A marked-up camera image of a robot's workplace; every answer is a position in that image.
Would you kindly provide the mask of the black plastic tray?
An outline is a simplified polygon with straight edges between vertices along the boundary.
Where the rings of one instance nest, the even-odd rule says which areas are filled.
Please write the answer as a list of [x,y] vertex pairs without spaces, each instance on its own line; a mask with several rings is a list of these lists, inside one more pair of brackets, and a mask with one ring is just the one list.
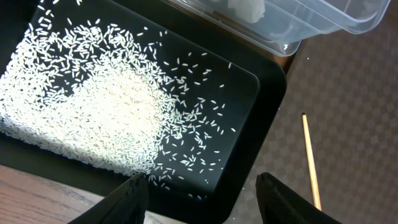
[[171,77],[182,130],[168,133],[149,184],[149,210],[187,223],[231,213],[286,91],[278,64],[161,1],[3,1],[1,66],[29,28],[64,34],[117,24]]

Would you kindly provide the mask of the white tissue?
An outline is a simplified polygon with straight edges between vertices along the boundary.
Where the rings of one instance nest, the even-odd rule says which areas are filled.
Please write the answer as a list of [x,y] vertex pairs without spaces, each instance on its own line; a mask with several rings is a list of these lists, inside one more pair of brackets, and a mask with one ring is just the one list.
[[251,24],[264,17],[266,11],[263,0],[229,0],[228,8],[234,9],[238,18]]

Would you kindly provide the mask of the brown serving tray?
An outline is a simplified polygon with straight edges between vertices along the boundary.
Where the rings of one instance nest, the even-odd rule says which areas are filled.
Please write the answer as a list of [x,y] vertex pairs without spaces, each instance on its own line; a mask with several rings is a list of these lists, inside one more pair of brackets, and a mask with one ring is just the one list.
[[341,223],[397,222],[397,19],[306,40],[228,223],[260,223],[255,182],[269,172],[312,199],[306,115],[322,210]]

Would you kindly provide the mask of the pile of white rice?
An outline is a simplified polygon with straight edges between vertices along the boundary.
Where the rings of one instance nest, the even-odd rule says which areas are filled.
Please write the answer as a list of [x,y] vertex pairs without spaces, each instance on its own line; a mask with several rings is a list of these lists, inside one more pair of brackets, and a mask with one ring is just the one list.
[[117,174],[155,179],[166,134],[182,130],[171,77],[117,24],[29,28],[1,75],[1,133]]

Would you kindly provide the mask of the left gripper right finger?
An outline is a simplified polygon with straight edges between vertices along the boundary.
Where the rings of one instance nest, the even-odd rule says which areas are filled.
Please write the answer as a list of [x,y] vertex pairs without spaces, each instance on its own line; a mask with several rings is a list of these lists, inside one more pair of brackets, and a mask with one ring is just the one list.
[[256,197],[264,224],[340,224],[268,172],[256,178]]

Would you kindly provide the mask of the wooden chopstick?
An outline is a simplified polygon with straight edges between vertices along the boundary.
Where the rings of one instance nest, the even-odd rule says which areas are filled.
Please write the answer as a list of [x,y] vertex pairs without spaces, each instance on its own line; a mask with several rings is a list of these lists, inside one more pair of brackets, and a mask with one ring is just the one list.
[[313,204],[317,209],[321,210],[322,205],[321,205],[320,192],[318,187],[317,172],[315,167],[315,161],[313,158],[313,150],[310,139],[310,131],[308,127],[308,119],[305,113],[302,114],[302,124],[303,124],[303,133],[305,139],[305,149],[307,154],[308,171],[310,175],[310,184],[312,188]]

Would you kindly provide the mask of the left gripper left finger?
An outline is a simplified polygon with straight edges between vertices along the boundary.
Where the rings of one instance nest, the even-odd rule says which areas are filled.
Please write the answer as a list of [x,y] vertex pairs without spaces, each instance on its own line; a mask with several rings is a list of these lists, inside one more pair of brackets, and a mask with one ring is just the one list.
[[148,181],[136,174],[69,224],[143,224],[148,206]]

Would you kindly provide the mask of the clear plastic bin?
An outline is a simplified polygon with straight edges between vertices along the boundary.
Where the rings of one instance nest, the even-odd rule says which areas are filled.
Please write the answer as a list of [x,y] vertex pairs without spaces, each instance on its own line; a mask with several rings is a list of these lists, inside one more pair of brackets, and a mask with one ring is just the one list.
[[175,4],[242,37],[250,43],[288,57],[301,41],[344,29],[362,34],[382,20],[391,0],[263,0],[264,17],[248,23],[228,8],[229,0],[174,0]]

